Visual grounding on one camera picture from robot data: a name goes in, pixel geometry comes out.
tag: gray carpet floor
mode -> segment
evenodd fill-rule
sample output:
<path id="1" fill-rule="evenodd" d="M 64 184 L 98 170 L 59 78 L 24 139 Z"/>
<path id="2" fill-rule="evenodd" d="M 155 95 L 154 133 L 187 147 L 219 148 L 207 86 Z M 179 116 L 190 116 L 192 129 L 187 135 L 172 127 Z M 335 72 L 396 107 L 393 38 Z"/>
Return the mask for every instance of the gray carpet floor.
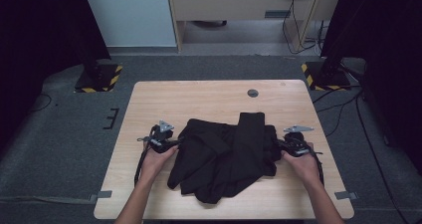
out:
<path id="1" fill-rule="evenodd" d="M 109 93 L 74 93 L 83 67 L 49 77 L 0 163 L 0 197 L 43 196 L 88 199 L 102 187 L 109 159 L 132 88 L 139 81 L 177 80 L 305 80 L 301 64 L 318 57 L 280 56 L 119 56 L 121 75 Z M 359 88 L 334 92 L 315 103 L 316 110 L 345 103 Z M 310 91 L 313 100 L 325 92 Z M 422 218 L 422 177 L 399 147 L 384 144 L 383 134 L 368 105 L 358 99 L 375 151 L 371 152 L 359 122 L 355 102 L 319 112 L 345 187 L 356 192 L 355 215 L 347 223 L 409 223 Z M 113 129 L 108 116 L 119 109 Z M 387 192 L 382 168 L 394 203 Z M 95 204 L 40 202 L 0 203 L 0 223 L 111 223 L 94 217 Z"/>

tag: wall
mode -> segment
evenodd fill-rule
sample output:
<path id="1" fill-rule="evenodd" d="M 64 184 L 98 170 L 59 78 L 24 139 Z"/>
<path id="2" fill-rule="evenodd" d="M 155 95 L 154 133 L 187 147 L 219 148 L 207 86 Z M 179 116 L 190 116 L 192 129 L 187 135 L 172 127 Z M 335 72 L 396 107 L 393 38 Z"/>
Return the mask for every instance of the wall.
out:
<path id="1" fill-rule="evenodd" d="M 89 0 L 108 47 L 176 47 L 168 0 Z"/>

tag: yellow black hazard tape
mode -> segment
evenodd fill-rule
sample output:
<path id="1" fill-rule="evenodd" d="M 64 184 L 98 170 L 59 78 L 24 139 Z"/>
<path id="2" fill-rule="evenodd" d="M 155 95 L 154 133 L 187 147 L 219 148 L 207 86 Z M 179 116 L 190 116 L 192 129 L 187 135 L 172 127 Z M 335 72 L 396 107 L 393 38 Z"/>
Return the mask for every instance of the yellow black hazard tape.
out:
<path id="1" fill-rule="evenodd" d="M 112 79 L 109 82 L 109 85 L 102 88 L 92 88 L 92 87 L 84 87 L 84 88 L 75 88 L 76 93 L 95 93 L 95 92 L 110 92 L 114 88 L 115 83 L 118 80 L 118 76 L 120 75 L 121 69 L 123 66 L 117 66 L 115 68 L 114 74 Z"/>
<path id="2" fill-rule="evenodd" d="M 348 88 L 344 88 L 341 86 L 317 86 L 314 83 L 314 79 L 311 76 L 310 70 L 308 69 L 307 64 L 302 64 L 302 71 L 305 74 L 305 78 L 307 79 L 308 86 L 310 87 L 311 91 L 347 91 Z"/>

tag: black curtain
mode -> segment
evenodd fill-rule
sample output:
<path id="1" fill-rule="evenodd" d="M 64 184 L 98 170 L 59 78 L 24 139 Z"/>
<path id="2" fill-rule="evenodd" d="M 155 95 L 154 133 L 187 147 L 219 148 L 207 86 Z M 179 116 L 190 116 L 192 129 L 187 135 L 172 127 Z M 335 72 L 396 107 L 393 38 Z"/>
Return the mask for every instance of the black curtain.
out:
<path id="1" fill-rule="evenodd" d="M 73 35 L 63 16 L 72 21 L 78 41 L 69 39 Z M 40 94 L 44 80 L 82 63 L 78 46 L 97 60 L 109 59 L 88 0 L 0 0 L 0 153 Z"/>
<path id="2" fill-rule="evenodd" d="M 363 58 L 366 100 L 389 145 L 403 147 L 422 173 L 422 0 L 339 0 L 322 55 L 336 64 Z"/>

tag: folded fabric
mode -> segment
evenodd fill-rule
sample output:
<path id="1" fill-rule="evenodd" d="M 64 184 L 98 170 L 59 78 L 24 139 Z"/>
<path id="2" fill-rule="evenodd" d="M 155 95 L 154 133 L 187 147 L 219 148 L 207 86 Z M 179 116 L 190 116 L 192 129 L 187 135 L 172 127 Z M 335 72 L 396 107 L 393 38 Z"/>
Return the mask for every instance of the folded fabric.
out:
<path id="1" fill-rule="evenodd" d="M 190 119 L 168 178 L 182 194 L 204 203 L 233 197 L 263 175 L 274 176 L 281 158 L 276 129 L 262 112 L 241 112 L 237 125 Z"/>

